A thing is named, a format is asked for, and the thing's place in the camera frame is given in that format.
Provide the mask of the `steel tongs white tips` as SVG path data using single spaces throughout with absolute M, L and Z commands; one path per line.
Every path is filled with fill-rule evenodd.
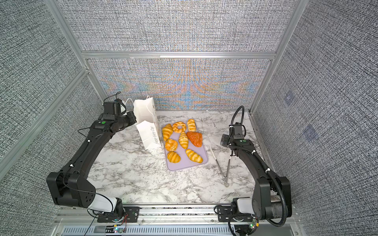
M 209 149 L 212 157 L 215 160 L 215 163 L 223 180 L 224 186 L 226 188 L 230 187 L 230 157 L 226 157 L 224 149 L 220 148 L 219 146 L 211 145 Z

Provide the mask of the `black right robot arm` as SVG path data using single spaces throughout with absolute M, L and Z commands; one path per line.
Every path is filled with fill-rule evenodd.
M 291 186 L 286 177 L 277 175 L 259 156 L 252 141 L 232 139 L 224 134 L 221 145 L 239 157 L 255 180 L 250 200 L 253 214 L 259 220 L 268 220 L 280 227 L 292 216 Z

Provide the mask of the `striped croissant top left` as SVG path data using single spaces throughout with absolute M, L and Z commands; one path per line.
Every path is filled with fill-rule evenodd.
M 162 128 L 163 140 L 166 142 L 173 134 L 173 128 L 171 124 L 167 124 Z

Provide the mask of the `yellow bun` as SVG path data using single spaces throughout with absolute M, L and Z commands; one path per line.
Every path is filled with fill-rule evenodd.
M 167 154 L 167 159 L 170 163 L 179 163 L 181 161 L 180 155 L 175 151 L 170 151 Z

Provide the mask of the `aluminium cage frame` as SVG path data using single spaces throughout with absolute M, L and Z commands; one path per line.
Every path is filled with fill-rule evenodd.
M 49 11 L 52 13 L 59 26 L 59 29 L 66 37 L 70 48 L 79 60 L 82 68 L 1 160 L 1 178 L 4 178 L 7 175 L 12 166 L 18 161 L 31 142 L 52 119 L 55 113 L 72 94 L 74 89 L 85 76 L 89 77 L 90 82 L 99 98 L 101 100 L 106 98 L 107 95 L 105 89 L 100 84 L 99 79 L 94 75 L 94 71 L 91 68 L 91 65 L 87 62 L 87 59 L 270 59 L 271 64 L 269 65 L 266 75 L 263 78 L 255 97 L 253 98 L 251 113 L 254 113 L 308 3 L 308 1 L 296 2 L 295 8 L 283 31 L 283 35 L 276 52 L 126 52 L 81 50 L 79 43 L 75 38 L 59 4 L 56 1 L 46 1 Z

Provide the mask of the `round orange knotted bun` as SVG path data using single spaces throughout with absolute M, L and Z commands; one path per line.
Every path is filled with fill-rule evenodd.
M 175 151 L 178 147 L 178 143 L 176 140 L 173 140 L 173 139 L 168 139 L 166 142 L 165 142 L 165 149 L 168 151 L 168 152 L 171 152 L 171 151 Z

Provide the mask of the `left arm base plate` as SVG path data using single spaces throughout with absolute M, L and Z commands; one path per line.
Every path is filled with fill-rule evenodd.
M 140 207 L 127 206 L 116 209 L 114 212 L 101 213 L 98 218 L 98 223 L 136 223 L 139 217 Z

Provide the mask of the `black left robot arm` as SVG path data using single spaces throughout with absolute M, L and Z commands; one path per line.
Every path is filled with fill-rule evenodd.
M 120 116 L 102 115 L 88 127 L 88 134 L 75 155 L 58 172 L 51 172 L 47 185 L 53 202 L 59 206 L 82 207 L 100 212 L 114 212 L 117 198 L 96 192 L 87 180 L 89 171 L 102 148 L 119 131 L 136 123 L 132 111 Z

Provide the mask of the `small striped bread top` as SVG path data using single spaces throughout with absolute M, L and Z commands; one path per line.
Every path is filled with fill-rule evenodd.
M 195 123 L 194 119 L 189 119 L 187 121 L 187 125 L 188 125 L 188 131 L 189 132 L 196 132 L 197 131 L 197 127 L 196 127 L 196 123 Z

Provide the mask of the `striped bread centre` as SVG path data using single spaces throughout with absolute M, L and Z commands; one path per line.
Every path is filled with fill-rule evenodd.
M 182 132 L 179 136 L 179 144 L 183 149 L 187 149 L 189 146 L 189 139 L 185 132 Z

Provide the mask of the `aluminium front rail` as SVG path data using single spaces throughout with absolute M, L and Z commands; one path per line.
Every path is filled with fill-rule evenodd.
M 51 236 L 230 236 L 248 221 L 227 223 L 215 213 L 215 204 L 126 204 L 127 219 L 99 223 L 85 209 L 64 207 Z

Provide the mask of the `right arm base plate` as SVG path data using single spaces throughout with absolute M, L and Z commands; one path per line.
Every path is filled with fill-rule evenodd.
M 235 207 L 224 205 L 216 205 L 214 212 L 218 217 L 218 221 L 225 223 L 227 223 L 228 220 L 230 220 L 230 222 L 250 222 L 253 217 L 256 217 L 254 214 L 241 213 Z

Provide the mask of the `white paper bag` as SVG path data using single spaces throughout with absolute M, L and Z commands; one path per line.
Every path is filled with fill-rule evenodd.
M 149 151 L 160 149 L 160 131 L 154 98 L 147 96 L 144 100 L 136 99 L 135 101 L 128 98 L 123 104 L 126 106 L 128 101 L 132 102 L 133 112 L 136 117 L 135 125 L 145 149 Z

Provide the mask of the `long striped bread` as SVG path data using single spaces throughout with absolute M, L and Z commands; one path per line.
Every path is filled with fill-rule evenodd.
M 199 154 L 197 154 L 195 151 L 193 151 L 192 149 L 186 149 L 185 153 L 186 153 L 187 157 L 189 158 L 189 160 L 196 162 L 196 163 L 202 163 L 203 162 L 203 158 Z

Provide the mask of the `red-brown glazed croissant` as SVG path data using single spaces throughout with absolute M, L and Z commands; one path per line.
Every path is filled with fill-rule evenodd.
M 187 137 L 195 147 L 202 147 L 203 135 L 199 132 L 187 132 Z

